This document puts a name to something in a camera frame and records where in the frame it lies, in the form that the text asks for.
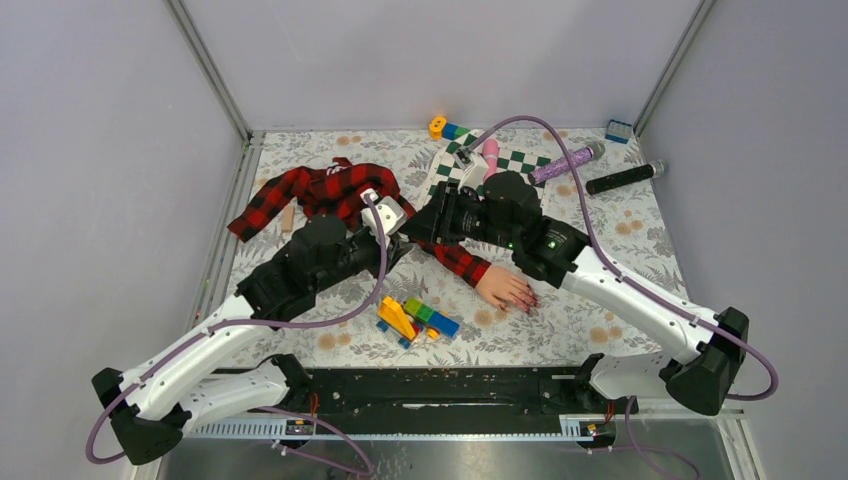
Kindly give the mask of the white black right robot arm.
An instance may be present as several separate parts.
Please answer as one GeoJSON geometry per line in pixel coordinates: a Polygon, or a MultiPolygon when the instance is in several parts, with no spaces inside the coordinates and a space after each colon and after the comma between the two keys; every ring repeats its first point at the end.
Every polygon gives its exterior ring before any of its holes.
{"type": "Polygon", "coordinates": [[[582,231],[544,215],[536,189],[515,172],[490,177],[481,195],[440,183],[401,231],[428,244],[471,239],[506,248],[527,276],[593,301],[660,345],[653,354],[591,355],[573,386],[583,410],[637,396],[715,416],[745,360],[744,313],[692,304],[612,260],[582,231]]]}

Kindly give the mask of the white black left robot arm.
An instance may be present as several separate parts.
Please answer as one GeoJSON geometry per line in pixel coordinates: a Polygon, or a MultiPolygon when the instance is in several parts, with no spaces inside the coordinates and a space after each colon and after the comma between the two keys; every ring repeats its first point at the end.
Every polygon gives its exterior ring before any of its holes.
{"type": "Polygon", "coordinates": [[[92,385],[106,411],[100,420],[110,423],[123,457],[144,465],[218,420],[266,406],[304,407],[310,378],[291,355],[222,380],[208,376],[280,323],[301,328],[296,319],[314,308],[318,293],[362,271],[384,278],[408,250],[397,236],[407,217],[365,211],[362,220],[350,234],[334,216],[312,218],[178,341],[135,368],[98,372],[92,385]]]}

